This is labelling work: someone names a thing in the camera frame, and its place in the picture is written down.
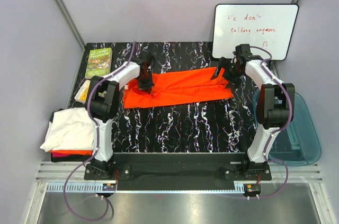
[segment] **whiteboard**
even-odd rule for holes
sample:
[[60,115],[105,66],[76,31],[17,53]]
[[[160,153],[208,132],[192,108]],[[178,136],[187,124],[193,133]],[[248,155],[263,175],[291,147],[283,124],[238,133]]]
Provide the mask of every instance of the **whiteboard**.
[[[284,60],[299,7],[295,4],[218,4],[213,31],[214,58],[233,58],[239,44],[266,49],[273,60]],[[252,54],[269,56],[258,49]]]

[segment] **whiteboard frame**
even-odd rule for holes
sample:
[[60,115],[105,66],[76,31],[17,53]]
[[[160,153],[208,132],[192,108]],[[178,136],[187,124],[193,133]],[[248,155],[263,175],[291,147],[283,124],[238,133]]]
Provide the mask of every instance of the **whiteboard frame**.
[[292,32],[291,32],[291,36],[290,36],[290,41],[288,43],[288,47],[287,47],[287,51],[286,51],[286,54],[285,54],[285,57],[284,59],[282,60],[277,60],[277,59],[274,59],[274,55],[273,55],[273,61],[284,61],[287,57],[287,54],[288,54],[288,51],[290,49],[290,45],[291,45],[291,40],[292,40],[292,36],[293,36],[293,32],[295,30],[295,26],[296,26],[296,21],[297,21],[297,18],[298,18],[298,13],[299,13],[299,4],[292,4],[292,3],[219,3],[216,5],[215,9],[214,9],[214,19],[213,19],[213,35],[212,35],[212,57],[214,59],[219,59],[219,58],[216,58],[213,56],[213,47],[214,47],[214,32],[215,32],[215,27],[216,27],[216,11],[217,11],[217,7],[219,5],[293,5],[293,6],[297,6],[297,14],[296,14],[296,18],[295,18],[295,22],[293,24],[293,28],[292,28]]

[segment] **red handwriting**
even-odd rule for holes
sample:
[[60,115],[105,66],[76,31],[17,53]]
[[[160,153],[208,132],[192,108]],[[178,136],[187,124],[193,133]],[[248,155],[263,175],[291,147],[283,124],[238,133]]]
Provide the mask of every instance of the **red handwriting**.
[[263,42],[263,47],[266,47],[266,48],[267,48],[267,44],[268,44],[268,42],[267,42],[267,41],[264,41],[264,42]]
[[248,34],[251,34],[251,30],[250,29],[246,29],[246,28],[243,28],[243,27],[241,27],[241,28],[238,27],[238,29],[232,28],[231,32],[248,32]]
[[228,19],[231,19],[233,17],[233,15],[228,15]]
[[256,20],[257,18],[261,18],[261,16],[248,16],[248,14],[244,17],[244,20]]
[[264,34],[265,32],[276,32],[275,29],[271,29],[271,28],[263,28],[263,29],[256,29],[257,32],[262,32],[262,34]]

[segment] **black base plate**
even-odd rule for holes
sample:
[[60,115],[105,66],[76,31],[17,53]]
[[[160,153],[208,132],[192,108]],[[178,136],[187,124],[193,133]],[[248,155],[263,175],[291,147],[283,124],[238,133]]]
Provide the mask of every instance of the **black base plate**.
[[225,180],[227,181],[257,181],[258,175],[260,174],[261,181],[272,180],[271,170],[267,165],[266,170],[259,174],[244,174],[241,170],[241,164],[224,164],[225,169]]
[[[128,163],[119,163],[115,165],[114,168],[115,171],[118,171],[120,181],[129,179],[131,166]],[[87,164],[84,180],[115,180],[115,174],[108,175],[107,172],[94,168],[91,164]]]

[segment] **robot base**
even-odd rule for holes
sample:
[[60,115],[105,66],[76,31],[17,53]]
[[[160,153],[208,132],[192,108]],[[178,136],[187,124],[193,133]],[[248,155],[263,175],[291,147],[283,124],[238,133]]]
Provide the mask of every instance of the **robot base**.
[[113,157],[108,162],[93,159],[86,165],[84,180],[115,180],[114,171],[117,171],[119,180],[128,180],[131,166],[128,163],[115,163]]
[[267,162],[250,163],[244,160],[242,164],[224,164],[225,180],[227,181],[270,181],[272,180],[270,166]]

